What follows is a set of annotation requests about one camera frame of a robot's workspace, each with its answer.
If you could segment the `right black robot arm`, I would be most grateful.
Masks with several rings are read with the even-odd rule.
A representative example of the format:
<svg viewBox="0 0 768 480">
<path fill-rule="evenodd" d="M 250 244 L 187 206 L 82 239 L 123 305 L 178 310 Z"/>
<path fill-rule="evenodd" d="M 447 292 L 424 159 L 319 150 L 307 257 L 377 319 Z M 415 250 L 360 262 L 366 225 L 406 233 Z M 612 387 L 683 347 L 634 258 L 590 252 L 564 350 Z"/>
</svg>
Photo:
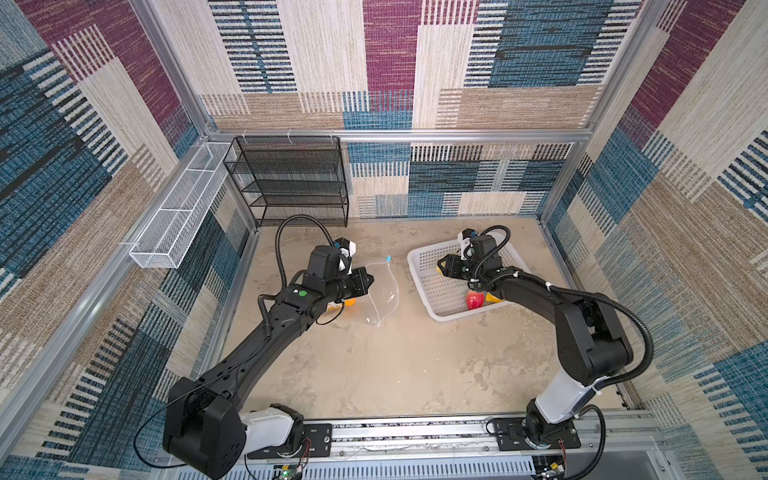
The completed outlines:
<svg viewBox="0 0 768 480">
<path fill-rule="evenodd" d="M 650 329 L 630 309 L 602 293 L 556 286 L 517 266 L 500 252 L 509 228 L 494 225 L 458 234 L 459 250 L 437 263 L 440 273 L 463 280 L 473 292 L 525 307 L 555 328 L 560 370 L 526 407 L 523 431 L 534 449 L 549 447 L 569 430 L 603 388 L 632 380 L 650 366 Z"/>
</svg>

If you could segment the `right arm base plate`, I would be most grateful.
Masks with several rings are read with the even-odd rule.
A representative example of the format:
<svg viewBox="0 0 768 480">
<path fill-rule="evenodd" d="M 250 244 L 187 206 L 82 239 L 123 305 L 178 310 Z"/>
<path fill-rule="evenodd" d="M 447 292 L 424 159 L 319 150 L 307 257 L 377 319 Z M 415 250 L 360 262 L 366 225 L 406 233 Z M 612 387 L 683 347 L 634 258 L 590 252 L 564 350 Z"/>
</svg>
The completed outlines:
<svg viewBox="0 0 768 480">
<path fill-rule="evenodd" d="M 504 452 L 581 447 L 572 420 L 550 424 L 536 416 L 495 417 L 486 426 L 499 450 Z"/>
</svg>

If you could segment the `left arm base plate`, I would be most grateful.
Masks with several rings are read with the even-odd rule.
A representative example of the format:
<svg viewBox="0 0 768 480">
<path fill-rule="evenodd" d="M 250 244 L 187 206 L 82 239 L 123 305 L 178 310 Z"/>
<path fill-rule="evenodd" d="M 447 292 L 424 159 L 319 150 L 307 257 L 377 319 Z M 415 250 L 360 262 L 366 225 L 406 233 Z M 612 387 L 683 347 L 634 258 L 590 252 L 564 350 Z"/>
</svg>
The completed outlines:
<svg viewBox="0 0 768 480">
<path fill-rule="evenodd" d="M 288 460 L 326 458 L 330 456 L 333 426 L 331 423 L 304 423 L 295 427 L 285 443 L 265 447 L 246 455 L 248 460 Z"/>
</svg>

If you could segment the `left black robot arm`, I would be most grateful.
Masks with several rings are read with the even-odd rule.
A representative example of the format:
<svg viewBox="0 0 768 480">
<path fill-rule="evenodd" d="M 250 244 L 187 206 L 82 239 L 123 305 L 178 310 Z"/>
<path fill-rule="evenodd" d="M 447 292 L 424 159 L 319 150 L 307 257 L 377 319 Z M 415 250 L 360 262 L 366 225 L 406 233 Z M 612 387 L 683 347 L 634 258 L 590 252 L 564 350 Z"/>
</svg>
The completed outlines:
<svg viewBox="0 0 768 480">
<path fill-rule="evenodd" d="M 306 269 L 294 277 L 277 264 L 280 289 L 257 298 L 260 324 L 224 359 L 196 380 L 183 377 L 169 391 L 158 415 L 164 419 L 162 448 L 175 458 L 174 468 L 191 467 L 210 479 L 220 479 L 248 454 L 271 449 L 278 456 L 297 456 L 305 469 L 311 440 L 304 431 L 304 417 L 282 404 L 243 413 L 245 400 L 282 352 L 328 310 L 342 314 L 346 304 L 368 294 L 373 275 L 352 260 L 355 244 L 331 237 L 318 219 L 295 214 L 293 221 L 316 225 L 325 244 L 316 246 Z"/>
</svg>

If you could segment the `clear zip top bag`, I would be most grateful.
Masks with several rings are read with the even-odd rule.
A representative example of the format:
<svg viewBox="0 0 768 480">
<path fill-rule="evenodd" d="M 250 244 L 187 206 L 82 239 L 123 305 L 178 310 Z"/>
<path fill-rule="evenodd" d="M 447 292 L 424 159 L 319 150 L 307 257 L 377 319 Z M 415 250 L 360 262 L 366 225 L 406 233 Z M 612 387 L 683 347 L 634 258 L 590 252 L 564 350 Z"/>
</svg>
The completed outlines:
<svg viewBox="0 0 768 480">
<path fill-rule="evenodd" d="M 342 319 L 364 322 L 367 325 L 379 327 L 391 316 L 399 305 L 399 288 L 392 272 L 392 257 L 372 262 L 365 266 L 367 273 L 374 277 L 368 292 L 354 299 L 341 303 L 329 303 L 326 313 L 329 319 L 321 321 L 320 325 L 328 324 L 341 313 Z"/>
</svg>

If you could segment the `orange carrot toy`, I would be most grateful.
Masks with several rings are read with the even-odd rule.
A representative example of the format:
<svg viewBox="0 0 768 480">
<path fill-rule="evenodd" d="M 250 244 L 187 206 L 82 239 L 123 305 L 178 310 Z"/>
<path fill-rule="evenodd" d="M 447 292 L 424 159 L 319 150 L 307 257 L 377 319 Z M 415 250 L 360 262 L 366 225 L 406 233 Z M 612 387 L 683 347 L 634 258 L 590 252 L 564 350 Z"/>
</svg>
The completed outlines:
<svg viewBox="0 0 768 480">
<path fill-rule="evenodd" d="M 345 299 L 345 300 L 342 300 L 340 302 L 329 302 L 328 305 L 327 305 L 326 311 L 327 312 L 339 311 L 342 308 L 346 309 L 348 307 L 352 307 L 356 303 L 357 303 L 357 299 L 356 298 Z"/>
</svg>

